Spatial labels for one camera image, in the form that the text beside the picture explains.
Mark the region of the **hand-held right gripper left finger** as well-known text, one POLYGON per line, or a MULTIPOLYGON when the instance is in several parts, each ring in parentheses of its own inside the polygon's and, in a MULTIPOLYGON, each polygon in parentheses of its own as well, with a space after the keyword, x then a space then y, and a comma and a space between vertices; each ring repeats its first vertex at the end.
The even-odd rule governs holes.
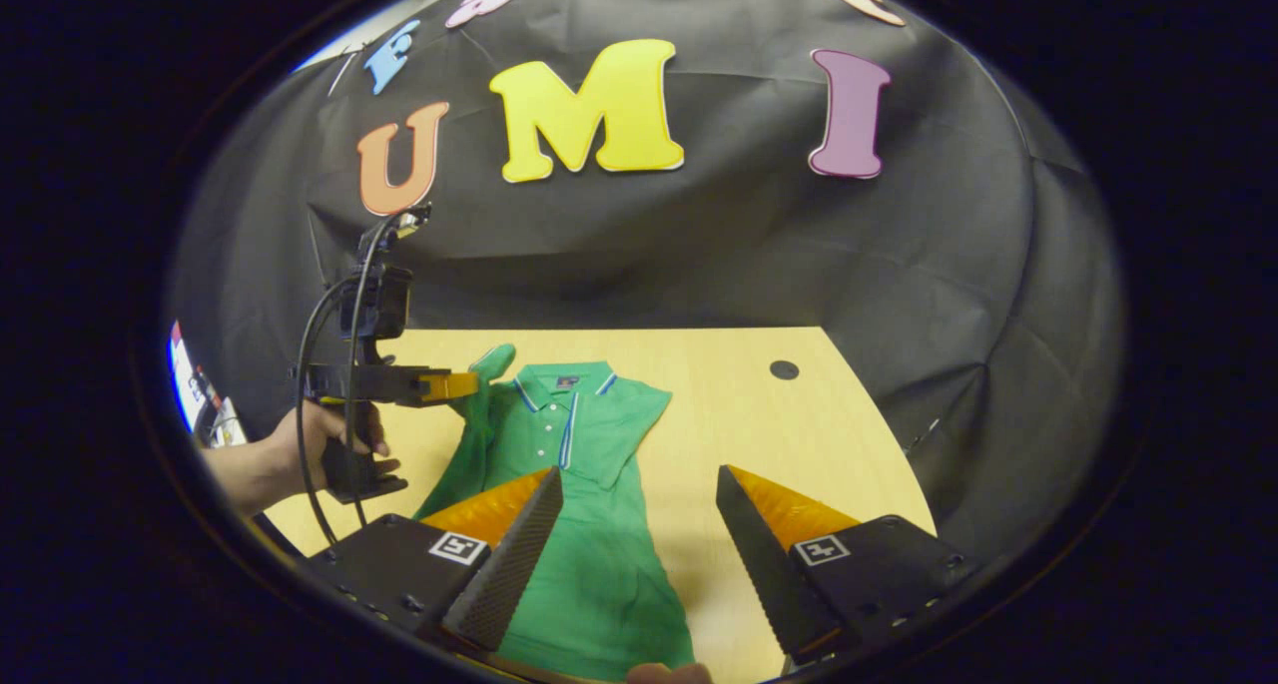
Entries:
POLYGON ((424 519, 383 515, 307 557, 343 602, 463 655, 495 652, 564 505, 556 465, 424 519))

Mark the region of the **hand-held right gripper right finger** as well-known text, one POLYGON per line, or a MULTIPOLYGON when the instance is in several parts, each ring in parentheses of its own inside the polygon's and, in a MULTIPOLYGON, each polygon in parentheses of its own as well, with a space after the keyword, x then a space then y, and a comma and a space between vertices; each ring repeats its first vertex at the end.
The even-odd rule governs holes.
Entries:
POLYGON ((837 511, 736 465, 716 505, 782 652, 795 665, 858 661, 930 624, 975 557, 906 517, 837 511))

